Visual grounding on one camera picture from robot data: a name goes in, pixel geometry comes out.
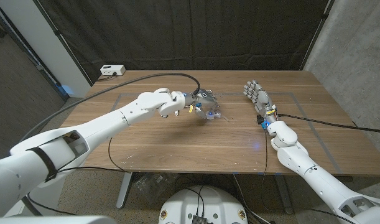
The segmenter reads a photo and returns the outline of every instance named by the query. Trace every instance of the black backdrop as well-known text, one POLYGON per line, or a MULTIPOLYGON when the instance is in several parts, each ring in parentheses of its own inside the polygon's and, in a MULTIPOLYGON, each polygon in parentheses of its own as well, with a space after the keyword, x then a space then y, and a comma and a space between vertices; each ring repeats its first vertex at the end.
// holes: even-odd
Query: black backdrop
POLYGON ((328 0, 40 0, 92 82, 127 70, 298 70, 328 0))

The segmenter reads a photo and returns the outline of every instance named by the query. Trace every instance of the table top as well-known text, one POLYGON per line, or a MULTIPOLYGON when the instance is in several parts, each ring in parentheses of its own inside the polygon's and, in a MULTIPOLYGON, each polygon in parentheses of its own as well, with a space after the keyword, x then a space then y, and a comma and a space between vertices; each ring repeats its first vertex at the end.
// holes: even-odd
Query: table top
MULTIPOLYGON (((88 95, 133 78, 162 72, 194 76, 201 88, 212 90, 227 120, 201 119, 188 109, 178 116, 153 118, 133 124, 111 142, 111 157, 129 171, 260 174, 266 165, 266 136, 258 125, 252 102, 243 86, 257 80, 278 113, 354 125, 340 105, 310 72, 298 71, 126 71, 121 77, 97 82, 88 95)), ((156 77, 109 91, 78 105, 62 124, 73 126, 120 108, 145 91, 166 87, 191 92, 193 80, 156 77)), ((334 175, 380 175, 380 153, 361 131, 293 118, 281 118, 298 135, 310 157, 334 175)), ((294 174, 277 158, 267 135, 267 174, 294 174)), ((108 141, 87 158, 86 166, 115 168, 108 157, 108 141)))

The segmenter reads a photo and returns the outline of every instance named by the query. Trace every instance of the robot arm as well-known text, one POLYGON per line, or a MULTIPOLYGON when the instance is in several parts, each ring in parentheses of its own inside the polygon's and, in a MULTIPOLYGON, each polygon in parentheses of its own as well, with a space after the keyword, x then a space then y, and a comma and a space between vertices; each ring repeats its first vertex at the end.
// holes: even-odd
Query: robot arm
POLYGON ((257 122, 274 136, 271 145, 277 151, 280 163, 304 178, 334 214, 358 224, 380 223, 380 199, 350 190, 320 167, 298 142, 296 133, 278 120, 276 106, 260 84, 253 80, 244 87, 244 94, 259 113, 257 122))
POLYGON ((36 186, 53 184, 71 172, 57 170, 81 166, 105 140, 151 118, 156 111, 167 116, 200 102, 205 105, 199 105, 202 109, 217 105, 211 92, 200 93, 193 96, 166 88, 141 93, 130 104, 87 123, 46 131, 20 142, 10 150, 11 156, 0 160, 0 216, 36 186))

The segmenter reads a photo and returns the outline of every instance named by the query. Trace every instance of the power strip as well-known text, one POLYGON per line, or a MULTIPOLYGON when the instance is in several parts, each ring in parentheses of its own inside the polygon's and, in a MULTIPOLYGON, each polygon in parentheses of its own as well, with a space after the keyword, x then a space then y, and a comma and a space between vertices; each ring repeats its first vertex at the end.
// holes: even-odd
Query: power strip
POLYGON ((113 75, 116 72, 116 75, 123 75, 126 69, 123 65, 103 65, 100 69, 102 75, 113 75))

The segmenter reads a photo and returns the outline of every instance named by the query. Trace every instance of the concrete wall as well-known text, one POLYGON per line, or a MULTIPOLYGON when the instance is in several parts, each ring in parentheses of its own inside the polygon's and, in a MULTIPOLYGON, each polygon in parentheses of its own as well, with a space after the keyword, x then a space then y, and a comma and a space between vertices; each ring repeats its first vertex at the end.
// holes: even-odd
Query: concrete wall
POLYGON ((53 33, 33 0, 0 0, 0 7, 71 97, 84 97, 90 85, 53 33))
MULTIPOLYGON (((304 70, 357 126, 380 129, 380 1, 336 0, 304 70)), ((380 151, 380 133, 365 134, 380 151)))

